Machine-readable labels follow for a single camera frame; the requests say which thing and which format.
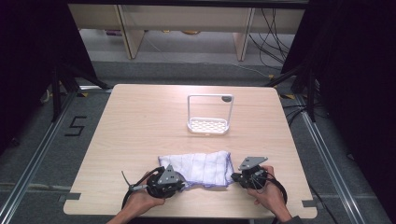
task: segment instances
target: wire basket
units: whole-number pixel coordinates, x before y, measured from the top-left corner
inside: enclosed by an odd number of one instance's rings
[[[229,104],[228,116],[221,118],[202,118],[191,117],[191,97],[219,97]],[[201,134],[225,134],[230,129],[230,118],[233,111],[233,95],[231,94],[191,94],[187,97],[188,101],[188,122],[187,127],[191,133]]]

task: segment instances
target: white towel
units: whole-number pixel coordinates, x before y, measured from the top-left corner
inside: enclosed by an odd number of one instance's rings
[[[228,187],[233,183],[231,153],[227,151],[160,156],[158,160],[164,167],[172,164],[175,172],[187,182],[185,189],[193,185]]]

